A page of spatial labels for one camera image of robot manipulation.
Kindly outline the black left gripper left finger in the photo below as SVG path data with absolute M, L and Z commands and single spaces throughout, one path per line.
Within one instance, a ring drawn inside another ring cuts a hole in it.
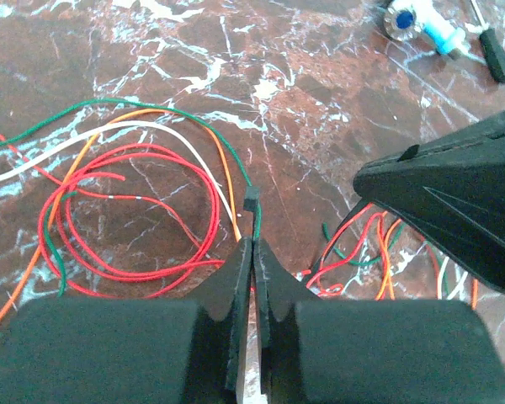
M 253 245 L 180 299 L 24 306 L 0 340 L 0 403 L 240 403 Z

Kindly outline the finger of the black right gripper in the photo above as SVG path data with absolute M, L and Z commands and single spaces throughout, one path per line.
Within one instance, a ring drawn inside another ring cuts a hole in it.
M 365 164 L 353 189 L 505 294 L 505 110 Z

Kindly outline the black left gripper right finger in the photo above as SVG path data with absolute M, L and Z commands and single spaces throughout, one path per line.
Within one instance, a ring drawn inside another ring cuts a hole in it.
M 271 403 L 505 403 L 481 318 L 452 300 L 323 300 L 253 245 L 261 390 Z

